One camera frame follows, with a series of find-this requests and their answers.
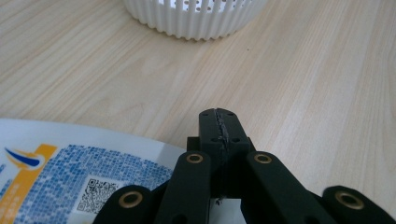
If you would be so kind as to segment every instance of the qr code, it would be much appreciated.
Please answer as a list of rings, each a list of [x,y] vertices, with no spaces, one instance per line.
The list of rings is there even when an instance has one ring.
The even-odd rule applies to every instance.
[[[107,199],[119,188],[119,183],[90,178],[80,197],[77,210],[98,214]]]

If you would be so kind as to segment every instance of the white plastic basket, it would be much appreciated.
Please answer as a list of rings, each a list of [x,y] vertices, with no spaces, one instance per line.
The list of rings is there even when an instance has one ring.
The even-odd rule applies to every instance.
[[[159,32],[196,40],[239,30],[267,0],[123,0],[132,16]]]

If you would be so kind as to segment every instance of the table top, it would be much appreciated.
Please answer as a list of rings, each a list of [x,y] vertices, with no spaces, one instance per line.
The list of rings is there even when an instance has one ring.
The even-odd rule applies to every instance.
[[[0,0],[0,117],[179,147],[233,111],[313,192],[343,185],[396,218],[396,1],[269,0],[237,33],[176,39],[121,0]]]

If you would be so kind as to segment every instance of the wooden table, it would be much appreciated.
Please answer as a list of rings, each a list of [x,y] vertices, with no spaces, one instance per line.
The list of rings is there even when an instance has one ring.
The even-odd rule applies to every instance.
[[[396,218],[395,38],[394,0],[269,0],[207,42],[121,0],[0,0],[0,117],[185,147],[201,111],[227,108],[308,189],[357,189]]]

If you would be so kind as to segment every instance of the orange stripe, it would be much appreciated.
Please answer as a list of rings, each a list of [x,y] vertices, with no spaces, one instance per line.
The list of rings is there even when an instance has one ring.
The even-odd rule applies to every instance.
[[[35,151],[35,154],[44,156],[44,164],[36,170],[21,169],[11,185],[8,187],[5,195],[0,202],[0,223],[13,223],[21,205],[29,193],[30,188],[40,175],[47,161],[55,152],[56,147],[49,145],[41,145]]]

